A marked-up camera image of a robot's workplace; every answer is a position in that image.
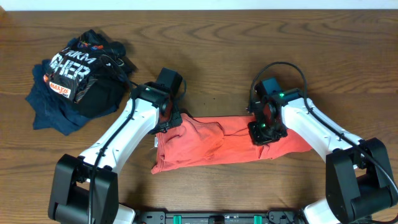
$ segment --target blue cloth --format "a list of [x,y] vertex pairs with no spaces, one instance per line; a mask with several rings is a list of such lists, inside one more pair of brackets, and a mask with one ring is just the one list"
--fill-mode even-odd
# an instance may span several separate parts
[[[30,103],[36,111],[33,129],[54,128],[64,135],[69,135],[78,131],[91,118],[80,115],[72,107],[63,101],[57,93],[51,90],[45,83],[43,76],[45,68],[48,67],[50,60],[43,60],[41,65],[35,65],[32,70],[34,85],[26,101]],[[118,105],[110,107],[96,118],[115,112]]]

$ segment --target white wall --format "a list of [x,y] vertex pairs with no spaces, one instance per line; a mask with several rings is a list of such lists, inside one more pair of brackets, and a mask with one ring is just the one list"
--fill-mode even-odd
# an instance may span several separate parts
[[0,0],[6,11],[398,9],[398,0]]

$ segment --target wrinkled fabric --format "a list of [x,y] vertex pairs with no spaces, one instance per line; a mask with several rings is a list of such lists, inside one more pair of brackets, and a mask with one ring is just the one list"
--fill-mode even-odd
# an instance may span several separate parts
[[190,118],[181,114],[182,125],[158,133],[157,163],[152,173],[180,167],[276,159],[290,152],[307,152],[311,146],[296,132],[263,146],[252,143],[248,124],[253,116]]
[[[74,110],[69,102],[61,99],[58,93],[45,84],[43,76],[49,63],[50,60],[43,60],[41,65],[35,65],[32,70],[34,85],[26,100],[36,112],[33,129],[54,128],[67,136],[74,131],[78,131],[91,118],[87,118]],[[121,99],[97,117],[115,112],[120,101]]]

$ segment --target orange and white label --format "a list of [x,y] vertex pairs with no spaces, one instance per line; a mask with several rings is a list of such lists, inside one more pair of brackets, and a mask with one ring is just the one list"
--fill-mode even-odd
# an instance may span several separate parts
[[50,82],[50,88],[65,97],[69,97],[70,95],[70,89],[57,85],[55,83]]

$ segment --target wooden tabletop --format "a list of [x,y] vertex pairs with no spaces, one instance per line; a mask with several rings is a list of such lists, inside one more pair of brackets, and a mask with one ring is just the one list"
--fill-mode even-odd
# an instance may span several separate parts
[[[137,83],[162,67],[188,83],[181,102],[193,116],[247,114],[248,90],[265,65],[282,60],[307,76],[310,98],[345,129],[388,148],[398,177],[398,11],[7,12],[0,16],[0,223],[53,223],[47,217],[54,167],[78,156],[121,110],[64,136],[32,130],[25,97],[32,68],[73,37],[94,29],[127,46]],[[302,88],[278,66],[283,88]],[[139,144],[119,176],[119,201],[169,211],[300,208],[325,196],[325,164],[315,151],[152,175],[154,137]],[[374,217],[388,220],[397,208]]]

